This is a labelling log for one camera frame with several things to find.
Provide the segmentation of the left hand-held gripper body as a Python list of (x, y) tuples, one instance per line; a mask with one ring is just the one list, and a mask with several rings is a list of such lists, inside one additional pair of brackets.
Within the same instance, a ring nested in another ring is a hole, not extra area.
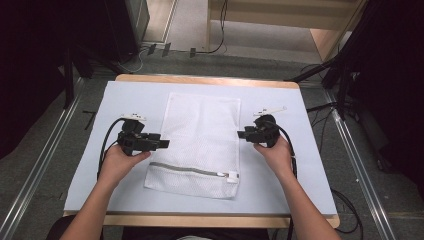
[(131, 156), (134, 151), (149, 152), (158, 149), (159, 141), (150, 140), (150, 133), (143, 133), (145, 118), (139, 114), (123, 115), (121, 131), (118, 133), (117, 143), (123, 152)]

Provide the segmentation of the person's left hand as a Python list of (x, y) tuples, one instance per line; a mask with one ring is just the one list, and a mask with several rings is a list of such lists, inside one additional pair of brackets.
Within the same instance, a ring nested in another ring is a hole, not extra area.
[(137, 164), (150, 156), (150, 152), (127, 156), (119, 145), (114, 145), (106, 152), (98, 182), (102, 186), (115, 188)]

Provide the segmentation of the aluminium floor rail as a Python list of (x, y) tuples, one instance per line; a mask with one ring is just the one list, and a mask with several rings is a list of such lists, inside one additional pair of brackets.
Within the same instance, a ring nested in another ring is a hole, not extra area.
[(346, 207), (352, 211), (352, 214), (358, 221), (358, 228), (361, 237), (364, 237), (365, 235), (365, 220), (367, 218), (371, 218), (376, 230), (378, 231), (380, 240), (397, 240), (387, 213), (380, 201), (371, 178), (367, 173), (367, 169), (351, 136), (348, 126), (337, 113), (334, 94), (330, 90), (325, 90), (324, 97), (326, 102), (330, 104), (328, 118), (334, 122), (337, 134), (333, 137), (328, 136), (327, 139), (324, 138), (324, 134), (321, 134), (320, 148), (324, 148), (327, 152), (336, 151), (336, 148), (331, 146), (329, 143), (331, 139), (343, 145), (345, 158), (343, 160), (339, 160), (339, 163), (346, 163), (348, 165), (345, 172), (348, 170), (351, 171), (353, 183), (361, 189), (360, 199), (366, 203), (366, 207), (364, 210), (360, 210), (358, 207), (355, 207), (353, 205), (353, 200), (347, 198), (347, 190), (344, 190), (344, 194), (336, 193), (335, 190), (332, 190), (332, 192), (337, 197), (340, 197)]
[(77, 80), (74, 87), (75, 98), (71, 101), (68, 108), (61, 112), (61, 115), (50, 133), (47, 142), (43, 146), (43, 149), (35, 161), (28, 177), (21, 187), (17, 197), (13, 201), (5, 220), (0, 226), (0, 240), (12, 240), (12, 237), (29, 206), (45, 171), (47, 170), (52, 156), (74, 115), (74, 112), (80, 102), (85, 84), (85, 78), (80, 77)]

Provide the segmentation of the person's dark clothing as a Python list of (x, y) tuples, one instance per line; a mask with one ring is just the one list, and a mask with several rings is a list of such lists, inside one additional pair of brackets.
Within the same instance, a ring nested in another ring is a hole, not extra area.
[(269, 240), (260, 228), (124, 227), (118, 240)]

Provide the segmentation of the white mesh laundry bag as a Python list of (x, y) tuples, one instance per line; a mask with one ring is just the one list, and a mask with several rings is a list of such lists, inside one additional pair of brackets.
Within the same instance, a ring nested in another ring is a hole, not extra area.
[(171, 93), (162, 124), (166, 150), (153, 155), (147, 188), (230, 199), (240, 182), (237, 98)]

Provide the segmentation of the grey cabinet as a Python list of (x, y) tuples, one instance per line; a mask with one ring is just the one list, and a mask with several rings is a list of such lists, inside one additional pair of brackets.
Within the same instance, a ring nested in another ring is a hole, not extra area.
[(141, 47), (150, 20), (146, 0), (125, 0), (135, 42)]

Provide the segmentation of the black curtain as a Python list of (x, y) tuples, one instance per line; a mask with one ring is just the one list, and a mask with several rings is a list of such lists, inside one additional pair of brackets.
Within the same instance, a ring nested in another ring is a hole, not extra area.
[(348, 94), (382, 168), (424, 197), (424, 0), (368, 0), (349, 40)]
[(89, 59), (119, 69), (87, 41), (104, 0), (0, 0), (0, 159), (10, 154), (60, 93), (73, 99), (72, 69)]

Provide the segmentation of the black metal stand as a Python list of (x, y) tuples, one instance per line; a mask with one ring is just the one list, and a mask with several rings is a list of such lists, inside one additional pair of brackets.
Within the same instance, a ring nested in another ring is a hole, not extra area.
[(335, 108), (339, 117), (344, 120), (346, 113), (346, 96), (352, 76), (350, 66), (343, 60), (339, 60), (338, 57), (333, 57), (324, 63), (314, 64), (312, 69), (288, 79), (288, 82), (299, 83), (323, 71), (326, 71), (326, 75), (321, 81), (321, 85), (324, 89), (330, 90), (336, 83), (339, 83)]

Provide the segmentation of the wooden table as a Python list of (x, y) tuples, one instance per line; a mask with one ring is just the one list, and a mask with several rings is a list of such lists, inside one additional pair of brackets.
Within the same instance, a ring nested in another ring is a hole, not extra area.
[[(146, 129), (158, 132), (171, 93), (237, 98), (239, 123), (258, 111), (273, 113), (294, 147), (297, 179), (332, 227), (340, 224), (298, 84), (236, 78), (122, 74), (106, 85), (86, 149), (70, 184), (64, 212), (77, 213), (96, 182), (99, 153), (111, 124), (122, 114), (139, 113)], [(253, 146), (239, 145), (241, 183), (232, 199), (160, 192), (145, 187), (146, 162), (136, 165), (114, 190), (105, 222), (120, 226), (286, 228), (290, 211), (278, 179)]]

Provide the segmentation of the person's right hand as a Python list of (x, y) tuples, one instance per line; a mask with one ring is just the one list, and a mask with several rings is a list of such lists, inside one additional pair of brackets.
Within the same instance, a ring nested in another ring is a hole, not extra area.
[(263, 147), (257, 143), (254, 144), (254, 148), (265, 158), (266, 163), (279, 180), (293, 177), (290, 147), (282, 136), (277, 139), (276, 144), (271, 148)]

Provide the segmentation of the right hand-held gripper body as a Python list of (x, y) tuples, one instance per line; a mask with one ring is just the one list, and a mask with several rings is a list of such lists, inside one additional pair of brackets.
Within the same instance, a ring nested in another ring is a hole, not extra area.
[(265, 143), (267, 148), (273, 147), (282, 132), (282, 128), (276, 123), (273, 113), (281, 110), (264, 108), (255, 113), (255, 116), (257, 116), (257, 119), (254, 120), (256, 131), (249, 132), (249, 139), (245, 140), (251, 143)]

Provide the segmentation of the pale blue table mat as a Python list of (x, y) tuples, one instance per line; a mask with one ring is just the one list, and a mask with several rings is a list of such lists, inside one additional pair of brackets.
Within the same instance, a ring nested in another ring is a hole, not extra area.
[(318, 210), (337, 210), (299, 87), (219, 86), (111, 81), (64, 205), (82, 207), (97, 182), (100, 153), (118, 137), (121, 119), (142, 117), (145, 132), (168, 140), (120, 181), (111, 214), (270, 215), (290, 210), (273, 171), (239, 138), (268, 110), (291, 139), (297, 179)]

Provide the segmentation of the light wooden frame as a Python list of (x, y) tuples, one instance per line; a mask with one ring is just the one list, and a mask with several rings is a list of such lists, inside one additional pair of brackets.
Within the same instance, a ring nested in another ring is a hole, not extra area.
[(310, 30), (323, 61), (361, 19), (368, 0), (228, 0), (232, 22), (278, 25)]

